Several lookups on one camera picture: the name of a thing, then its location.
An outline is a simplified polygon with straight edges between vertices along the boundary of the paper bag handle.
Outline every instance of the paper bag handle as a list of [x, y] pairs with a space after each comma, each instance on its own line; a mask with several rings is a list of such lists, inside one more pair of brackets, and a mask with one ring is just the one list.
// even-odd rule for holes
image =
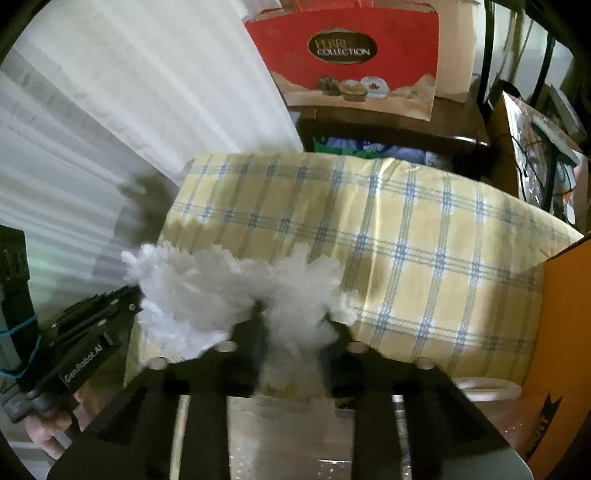
[[372, 7], [374, 0], [281, 0], [283, 8], [296, 8], [299, 12], [333, 8]]

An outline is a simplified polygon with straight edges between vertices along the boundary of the dark wooden furniture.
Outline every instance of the dark wooden furniture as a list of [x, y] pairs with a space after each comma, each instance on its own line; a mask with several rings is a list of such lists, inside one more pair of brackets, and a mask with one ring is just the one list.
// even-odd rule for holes
[[314, 139], [350, 138], [449, 155], [454, 171], [476, 180], [490, 166], [490, 140], [478, 106], [435, 98], [431, 121], [390, 113], [340, 107], [298, 107], [296, 129], [305, 151], [314, 151]]

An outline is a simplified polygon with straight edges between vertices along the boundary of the blue stripe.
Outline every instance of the blue stripe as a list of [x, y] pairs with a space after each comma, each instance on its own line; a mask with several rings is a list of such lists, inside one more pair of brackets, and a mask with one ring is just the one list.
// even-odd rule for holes
[[250, 155], [248, 157], [248, 161], [242, 165], [242, 168], [238, 173], [238, 180], [236, 181], [236, 186], [234, 187], [232, 198], [230, 198], [230, 202], [228, 203], [228, 208], [226, 209], [226, 213], [224, 214], [222, 224], [220, 225], [219, 231], [217, 232], [216, 239], [213, 241], [214, 244], [219, 244], [222, 242], [222, 237], [224, 232], [226, 231], [226, 227], [232, 221], [232, 216], [234, 215], [234, 211], [236, 210], [236, 204], [238, 202], [238, 198], [240, 197], [240, 193], [242, 192], [242, 187], [246, 183], [244, 180], [248, 176], [248, 169], [251, 166], [253, 157], [254, 155]]
[[[193, 206], [193, 210], [197, 214], [200, 209], [203, 209], [203, 206]], [[225, 216], [225, 212], [225, 209], [212, 208], [212, 210], [209, 212], [209, 218], [222, 220]], [[271, 231], [277, 231], [278, 226], [280, 225], [280, 221], [277, 218], [254, 215], [253, 213], [248, 212], [235, 212], [230, 222], [235, 225], [246, 225]], [[289, 233], [297, 234], [298, 238], [309, 239], [313, 241], [317, 235], [317, 231], [317, 227], [293, 221], [290, 222]], [[334, 233], [334, 238], [328, 236], [328, 234], [331, 232]], [[330, 241], [335, 245], [348, 248], [351, 248], [354, 245], [355, 240], [356, 235], [353, 233], [331, 230], [328, 230], [326, 238], [326, 241]], [[366, 245], [370, 245], [371, 249], [367, 248], [365, 252], [384, 255], [385, 257], [389, 257], [393, 260], [404, 256], [405, 261], [409, 261], [418, 265], [425, 265], [427, 267], [435, 266], [436, 254], [433, 252], [427, 252], [409, 246], [405, 246], [404, 249], [402, 249], [399, 245], [394, 247], [383, 247], [381, 244], [394, 245], [390, 242], [379, 241], [373, 237], [367, 237]], [[461, 275], [470, 275], [472, 268], [473, 265], [470, 261], [455, 257], [445, 257], [445, 269], [448, 272], [458, 273]], [[527, 273], [511, 274], [509, 280], [507, 280], [504, 269], [482, 264], [480, 265], [480, 269], [482, 280], [488, 280], [496, 283], [508, 283], [509, 285], [517, 288], [530, 288], [531, 282]], [[540, 291], [543, 286], [543, 282], [538, 280], [534, 283], [534, 286], [536, 291]]]
[[[227, 173], [235, 173], [238, 174], [242, 168], [242, 163], [233, 163], [229, 169], [226, 171]], [[219, 174], [219, 166], [211, 166], [205, 168], [205, 175], [218, 175]], [[193, 169], [195, 172], [203, 171], [203, 166], [194, 166]], [[288, 177], [294, 178], [297, 176], [297, 166], [291, 165], [278, 165], [276, 167], [275, 177]], [[256, 166], [252, 166], [249, 172], [249, 176], [257, 176], [265, 173], [265, 166], [263, 164], [258, 164]], [[306, 180], [320, 180], [320, 181], [330, 181], [332, 178], [332, 170], [329, 168], [324, 167], [309, 167], [306, 172]], [[361, 173], [352, 174], [349, 171], [343, 172], [343, 177], [341, 179], [341, 185], [347, 184], [355, 184], [357, 186], [369, 188], [369, 184], [371, 183], [372, 179], [371, 176], [367, 176]], [[383, 190], [384, 192], [392, 192], [398, 193], [400, 195], [404, 195], [407, 189], [406, 182], [401, 180], [392, 180], [392, 179], [384, 179], [378, 178], [378, 183], [375, 186], [377, 190]], [[442, 192], [440, 190], [436, 190], [430, 187], [422, 186], [421, 184], [415, 185], [415, 195], [418, 199], [421, 200], [429, 200], [435, 203], [441, 203], [443, 201]], [[461, 210], [467, 210], [469, 212], [473, 212], [476, 208], [476, 200], [471, 197], [464, 197], [458, 195], [457, 193], [452, 192], [452, 207], [458, 208]], [[512, 212], [510, 217], [507, 217], [505, 214], [505, 210], [503, 208], [494, 207], [487, 203], [484, 204], [484, 215], [486, 218], [493, 218], [499, 220], [501, 222], [508, 223], [514, 226], [521, 226], [522, 223], [522, 215], [519, 212]], [[545, 223], [535, 223], [533, 226], [530, 227], [531, 232], [533, 234], [542, 233], [548, 235], [554, 242], [561, 241], [562, 243], [571, 244], [572, 241], [570, 237], [562, 232], [557, 232], [552, 225], [547, 225]]]
[[472, 254], [472, 269], [470, 271], [470, 283], [468, 289], [468, 297], [466, 299], [466, 305], [464, 307], [464, 314], [462, 316], [462, 323], [457, 334], [457, 338], [454, 343], [452, 356], [447, 364], [447, 373], [451, 376], [457, 368], [457, 363], [462, 355], [462, 350], [466, 345], [468, 337], [468, 328], [470, 321], [472, 320], [472, 313], [474, 311], [474, 305], [476, 304], [476, 289], [480, 280], [483, 278], [482, 275], [482, 239], [484, 232], [484, 210], [482, 208], [484, 198], [482, 195], [482, 185], [476, 184], [476, 214], [475, 223], [475, 243], [474, 253]]
[[247, 225], [247, 229], [246, 232], [244, 234], [244, 237], [242, 238], [242, 243], [240, 245], [240, 248], [238, 249], [238, 252], [236, 254], [236, 256], [238, 258], [242, 258], [244, 256], [244, 252], [246, 251], [248, 244], [251, 241], [251, 236], [252, 236], [252, 232], [255, 228], [257, 228], [259, 225], [259, 215], [261, 214], [261, 209], [262, 209], [262, 205], [265, 202], [265, 200], [267, 199], [267, 195], [269, 193], [269, 187], [271, 185], [271, 180], [275, 177], [275, 173], [277, 170], [277, 163], [279, 162], [279, 159], [281, 158], [281, 155], [275, 155], [273, 156], [273, 158], [271, 159], [271, 162], [265, 166], [265, 180], [263, 181], [261, 190], [259, 191], [259, 195], [256, 198], [256, 203], [255, 206], [252, 210], [252, 213], [250, 214], [240, 214], [240, 215], [247, 215], [246, 217], [246, 221], [245, 222], [237, 222], [236, 220], [239, 218], [237, 217], [238, 214], [235, 214], [232, 219], [230, 220], [231, 223], [237, 224], [237, 225]]
[[408, 171], [408, 177], [406, 186], [407, 189], [404, 193], [404, 205], [402, 207], [402, 219], [400, 223], [400, 229], [398, 234], [398, 240], [396, 245], [392, 249], [392, 270], [388, 279], [388, 286], [386, 287], [386, 293], [384, 295], [384, 301], [379, 310], [378, 324], [374, 330], [374, 335], [371, 339], [371, 345], [378, 347], [384, 332], [388, 325], [388, 320], [392, 312], [392, 306], [394, 305], [394, 298], [398, 291], [398, 283], [400, 282], [400, 275], [404, 268], [404, 263], [408, 261], [408, 233], [410, 231], [410, 222], [413, 215], [414, 201], [416, 194], [416, 181], [417, 181], [417, 170], [412, 168]]
[[411, 359], [415, 360], [423, 353], [423, 348], [429, 338], [429, 330], [433, 323], [433, 316], [435, 314], [435, 306], [439, 297], [439, 288], [441, 286], [441, 279], [445, 272], [445, 257], [447, 237], [449, 236], [450, 215], [452, 212], [452, 181], [448, 174], [443, 175], [443, 202], [441, 204], [441, 220], [439, 224], [439, 240], [437, 241], [437, 253], [435, 254], [435, 266], [433, 268], [433, 278], [431, 279], [431, 286], [429, 287], [429, 294], [427, 296], [427, 304], [425, 305], [425, 312], [421, 321], [421, 327], [414, 343], [413, 354]]
[[339, 187], [343, 181], [344, 169], [345, 158], [339, 157], [335, 168], [333, 169], [332, 181], [330, 182], [329, 193], [326, 197], [326, 204], [324, 205], [324, 213], [322, 214], [322, 219], [320, 220], [320, 225], [318, 226], [318, 231], [316, 232], [316, 237], [314, 238], [314, 245], [310, 251], [310, 261], [313, 261], [320, 256], [322, 247], [326, 242], [329, 232], [330, 219], [333, 217], [336, 199], [339, 194]]
[[345, 272], [343, 273], [343, 289], [351, 290], [355, 285], [359, 265], [364, 252], [372, 251], [367, 249], [367, 238], [371, 217], [374, 212], [374, 204], [376, 199], [376, 192], [378, 190], [379, 177], [382, 171], [383, 161], [380, 158], [372, 160], [371, 177], [368, 187], [368, 197], [365, 202], [365, 210], [363, 211], [363, 218], [359, 227], [359, 233], [355, 235], [355, 243], [353, 244], [353, 251], [349, 254], [349, 258], [345, 264]]
[[297, 199], [300, 195], [301, 186], [304, 184], [306, 180], [308, 164], [310, 163], [310, 156], [304, 155], [304, 159], [300, 164], [300, 168], [298, 169], [297, 176], [295, 178], [295, 183], [293, 188], [291, 189], [290, 198], [287, 200], [287, 205], [283, 211], [283, 215], [281, 218], [281, 222], [279, 224], [279, 228], [277, 229], [278, 235], [275, 239], [275, 245], [271, 250], [271, 255], [269, 257], [270, 261], [275, 260], [277, 255], [281, 252], [283, 248], [283, 243], [285, 241], [285, 236], [289, 231], [291, 231], [291, 217], [294, 214], [294, 208], [296, 206]]
[[[353, 309], [359, 312], [359, 317], [362, 319], [362, 323], [364, 325], [370, 325], [375, 328], [377, 327], [378, 322], [380, 322], [383, 318], [379, 312], [365, 310], [361, 307]], [[419, 328], [420, 324], [418, 322], [390, 315], [386, 321], [385, 331], [416, 336]], [[442, 340], [448, 343], [453, 343], [456, 340], [458, 334], [458, 330], [446, 329], [437, 325], [432, 325], [430, 332], [431, 338]], [[487, 347], [490, 344], [490, 341], [490, 335], [481, 335], [478, 333], [468, 333], [466, 335], [466, 346], [476, 346], [478, 348]], [[496, 351], [513, 352], [515, 351], [517, 344], [518, 341], [514, 338], [499, 337], [496, 344]], [[531, 352], [533, 347], [533, 340], [523, 342], [524, 352]]]
[[[511, 215], [511, 202], [509, 199], [505, 198], [505, 211], [507, 217]], [[511, 275], [511, 257], [512, 257], [512, 245], [511, 245], [511, 232], [506, 230], [504, 232], [502, 241], [501, 241], [501, 248], [505, 255], [503, 255], [503, 259], [505, 260], [505, 275], [508, 278]], [[484, 362], [482, 364], [482, 369], [480, 371], [481, 376], [486, 377], [489, 368], [491, 367], [492, 357], [496, 351], [497, 343], [499, 341], [499, 331], [503, 326], [503, 322], [505, 320], [505, 307], [507, 305], [507, 297], [509, 295], [509, 288], [507, 284], [501, 283], [499, 297], [496, 300], [497, 302], [497, 311], [496, 311], [496, 319], [495, 324], [493, 325], [493, 331], [491, 335], [491, 339], [489, 340], [489, 344], [486, 347], [486, 356]]]
[[[226, 169], [227, 169], [231, 159], [232, 159], [232, 157], [227, 156], [224, 159], [224, 162], [219, 169], [219, 174], [217, 175], [217, 181], [216, 181], [216, 183], [213, 184], [213, 188], [212, 188], [211, 192], [209, 193], [209, 198], [207, 199], [207, 205], [205, 206], [205, 208], [202, 209], [201, 215], [199, 215], [199, 217], [197, 218], [197, 220], [201, 220], [201, 221], [197, 222], [197, 228], [195, 229], [193, 239], [191, 240], [191, 247], [188, 249], [189, 252], [192, 252], [195, 249], [197, 242], [199, 242], [199, 238], [201, 237], [201, 233], [203, 232], [203, 226], [211, 218], [211, 211], [213, 209], [213, 201], [216, 198], [217, 190], [221, 184], [222, 178], [226, 174]], [[195, 211], [193, 208], [191, 209], [191, 212], [193, 214], [195, 214]]]
[[193, 182], [193, 188], [191, 190], [191, 195], [189, 195], [189, 201], [183, 205], [182, 214], [181, 214], [181, 218], [182, 218], [181, 228], [178, 229], [178, 237], [177, 237], [177, 240], [174, 242], [175, 245], [180, 246], [180, 238], [181, 238], [181, 234], [183, 233], [182, 226], [184, 225], [185, 220], [187, 219], [187, 215], [189, 213], [191, 213], [191, 210], [193, 208], [193, 200], [195, 198], [195, 194], [197, 193], [197, 188], [199, 188], [201, 181], [203, 180], [203, 178], [207, 174], [207, 169], [209, 167], [209, 163], [211, 162], [212, 158], [213, 158], [213, 155], [209, 155], [207, 160], [205, 161], [205, 163], [203, 165], [200, 165], [199, 169], [197, 169], [194, 164], [193, 164], [193, 167], [191, 168], [191, 171], [193, 171], [193, 170], [195, 170], [195, 172], [199, 171], [199, 175], [197, 175], [195, 182]]

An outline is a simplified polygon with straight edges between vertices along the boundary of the white curtain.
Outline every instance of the white curtain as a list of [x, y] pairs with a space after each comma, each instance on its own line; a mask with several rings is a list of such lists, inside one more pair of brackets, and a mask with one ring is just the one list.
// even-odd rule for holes
[[0, 223], [42, 320], [123, 283], [200, 153], [301, 150], [242, 18], [277, 0], [52, 0], [0, 67]]
[[15, 49], [178, 182], [196, 153], [301, 148], [235, 7], [229, 0], [52, 0]]

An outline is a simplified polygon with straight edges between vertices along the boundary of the ferrero collection logo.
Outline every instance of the ferrero collection logo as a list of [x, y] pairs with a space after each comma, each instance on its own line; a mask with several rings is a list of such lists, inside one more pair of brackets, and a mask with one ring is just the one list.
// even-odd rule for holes
[[308, 42], [308, 49], [320, 60], [345, 65], [364, 63], [378, 52], [370, 36], [342, 28], [318, 32]]

